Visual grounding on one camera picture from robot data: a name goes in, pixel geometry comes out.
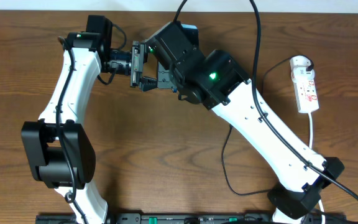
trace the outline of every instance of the cable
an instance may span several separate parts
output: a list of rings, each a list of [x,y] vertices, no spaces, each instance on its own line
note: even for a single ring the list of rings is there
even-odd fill
[[[117,28],[118,31],[122,32],[122,34],[124,35],[124,43],[121,44],[121,46],[119,46],[117,49],[114,50],[121,50],[125,47],[125,45],[127,44],[127,35],[125,34],[125,32],[121,29],[121,27],[119,27],[117,24],[113,24],[113,26],[115,26]]]
[[[313,120],[311,118],[311,112],[308,113],[309,115],[309,148],[313,146]]]
[[[222,148],[222,166],[223,166],[223,173],[224,173],[224,178],[226,178],[227,186],[229,187],[231,192],[233,192],[235,195],[238,195],[238,196],[250,196],[250,195],[254,195],[254,194],[260,194],[260,193],[269,192],[270,189],[269,190],[259,190],[259,191],[255,191],[255,192],[249,192],[249,193],[240,194],[240,193],[237,193],[235,190],[233,190],[233,188],[231,187],[229,179],[228,179],[227,174],[226,174],[226,168],[224,166],[224,149],[225,149],[226,144],[227,144],[227,142],[229,140],[229,137],[230,137],[232,129],[233,129],[233,126],[230,124],[229,133],[227,134],[226,140],[225,140],[225,142],[223,144],[223,148]]]
[[[109,85],[109,84],[112,82],[112,80],[113,80],[113,78],[114,78],[115,75],[116,75],[116,70],[113,70],[113,71],[111,72],[111,75],[110,75],[110,78],[109,78],[109,81],[108,81],[108,82],[105,82],[105,81],[102,79],[102,77],[100,77],[100,75],[98,75],[97,78],[98,78],[98,80],[99,80],[101,83],[103,83],[104,85]]]
[[[358,201],[358,195],[355,194],[353,191],[342,185],[336,180],[333,180],[332,178],[328,177],[326,174],[321,172],[317,167],[315,167],[311,162],[307,161],[299,152],[297,152],[284,138],[281,136],[281,134],[272,126],[270,121],[267,119],[266,115],[263,114],[263,111],[259,105],[258,99],[257,99],[257,91],[256,91],[256,74],[257,74],[257,66],[258,66],[258,59],[259,59],[259,49],[260,49],[260,36],[261,36],[261,25],[260,25],[260,17],[258,9],[255,5],[254,0],[249,0],[252,4],[252,7],[255,12],[255,18],[257,22],[257,40],[256,40],[256,47],[255,47],[255,56],[254,56],[254,64],[253,64],[253,70],[252,70],[252,97],[254,99],[255,107],[257,108],[257,111],[262,118],[262,120],[265,122],[265,124],[270,128],[270,130],[276,135],[276,137],[281,140],[281,142],[289,148],[289,150],[296,155],[297,158],[301,162],[303,162],[307,167],[309,167],[311,170],[315,171],[317,174],[319,174],[322,178],[326,179],[330,183],[338,186],[340,189],[348,193],[350,196],[354,197]],[[353,223],[358,224],[358,222],[343,220],[346,223]]]
[[[73,183],[73,189],[71,192],[67,192],[67,194],[65,195],[65,200],[67,203],[74,203],[74,206],[76,208],[77,207],[79,208],[79,206],[76,205],[76,202],[75,202],[75,197],[76,197],[76,192],[77,192],[75,173],[74,173],[74,169],[73,169],[73,165],[71,163],[70,157],[68,156],[68,153],[67,153],[67,148],[66,148],[65,142],[63,140],[63,138],[64,138],[63,133],[60,130],[60,113],[62,112],[62,102],[63,102],[64,96],[65,96],[68,84],[70,82],[70,78],[73,75],[75,61],[74,61],[73,52],[71,51],[71,47],[68,45],[67,41],[63,37],[58,37],[58,40],[63,45],[63,48],[65,50],[67,50],[68,55],[70,56],[71,64],[70,64],[70,70],[69,70],[67,78],[66,78],[66,82],[62,88],[62,92],[60,93],[59,100],[58,100],[58,103],[56,106],[56,133],[59,138],[60,145],[62,147],[62,151],[63,151],[64,158],[66,160],[66,163],[67,163],[67,167],[70,171],[71,181]],[[82,217],[85,217],[85,214],[81,211],[81,209],[77,209],[77,210],[81,214]]]
[[[318,201],[318,207],[320,208],[321,212],[324,212],[323,202],[321,201],[321,199]],[[326,224],[325,215],[321,215],[321,224]]]
[[[183,1],[181,2],[180,6],[179,6],[179,8],[178,8],[178,10],[177,10],[177,13],[176,13],[175,17],[173,18],[173,22],[177,22],[179,13],[180,13],[181,9],[183,8],[183,6],[186,4],[186,2],[187,2],[187,0],[183,0]]]
[[[296,56],[304,56],[305,58],[307,58],[309,61],[310,61],[310,65],[309,67],[306,68],[307,71],[312,71],[312,69],[314,68],[314,63],[313,61],[308,58],[308,56],[306,55],[292,55],[291,57],[288,57],[284,60],[282,60],[281,62],[278,62],[276,65],[274,65],[272,68],[270,68],[269,70],[267,70],[262,78],[262,85],[260,86],[260,95],[263,96],[264,95],[264,84],[265,84],[265,79],[266,79],[266,76],[267,74],[269,74],[274,68],[277,68],[279,65],[281,65],[282,63],[288,61],[288,60],[291,60],[291,58],[293,57],[296,57]]]

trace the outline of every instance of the wooden surface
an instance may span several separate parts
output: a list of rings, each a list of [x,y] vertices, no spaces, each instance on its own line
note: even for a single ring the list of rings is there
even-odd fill
[[[0,11],[0,223],[33,223],[41,212],[70,212],[64,199],[33,180],[20,130],[36,121],[62,69],[57,36],[85,29],[88,14],[106,15],[133,40],[148,38],[173,18],[167,12]],[[313,113],[315,149],[345,164],[339,180],[358,193],[358,15],[262,14],[259,75],[293,54],[313,59],[320,110]],[[230,52],[250,71],[255,49],[251,13],[183,13],[200,30],[200,47]],[[113,35],[113,46],[122,42]],[[154,76],[155,60],[145,66]],[[304,141],[307,115],[296,110],[289,63],[268,77],[265,97]],[[142,93],[128,77],[109,86],[96,82],[85,131],[96,151],[94,179],[113,211],[145,213],[273,210],[265,194],[237,197],[227,188],[220,163],[228,131],[203,106],[177,100],[169,90]],[[239,192],[268,189],[277,178],[249,143],[234,131],[226,151],[227,171]],[[334,186],[322,193],[330,212],[358,220],[358,203]]]

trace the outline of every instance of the white power strip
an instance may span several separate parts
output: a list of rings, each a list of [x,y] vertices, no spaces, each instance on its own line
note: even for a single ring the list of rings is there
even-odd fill
[[[304,56],[296,56],[290,60],[290,64],[299,113],[311,113],[317,110],[319,104],[314,83],[314,70],[306,70],[311,62]]]

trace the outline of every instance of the wooden table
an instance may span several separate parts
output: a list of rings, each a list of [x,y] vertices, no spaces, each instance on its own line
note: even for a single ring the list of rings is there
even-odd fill
[[[0,11],[0,223],[33,223],[37,214],[70,212],[64,199],[33,180],[20,130],[36,121],[62,69],[59,35],[85,29],[88,14],[107,16],[133,40],[148,38],[173,18],[172,12]],[[313,113],[315,150],[339,157],[339,181],[358,193],[358,15],[261,14],[258,74],[293,54],[315,63],[320,110]],[[252,13],[187,13],[180,20],[200,30],[200,47],[230,52],[251,71],[255,49]],[[122,43],[114,31],[113,46]],[[145,65],[154,76],[155,60]],[[304,141],[308,117],[296,110],[289,63],[265,82],[265,98]],[[220,156],[225,121],[203,106],[177,100],[169,90],[142,93],[128,77],[109,86],[96,82],[85,131],[96,151],[94,179],[112,211],[227,213],[270,210],[265,194],[235,196],[224,180]],[[268,189],[277,182],[256,150],[234,131],[227,145],[227,171],[239,192]],[[330,212],[358,220],[358,203],[334,186],[322,193]]]

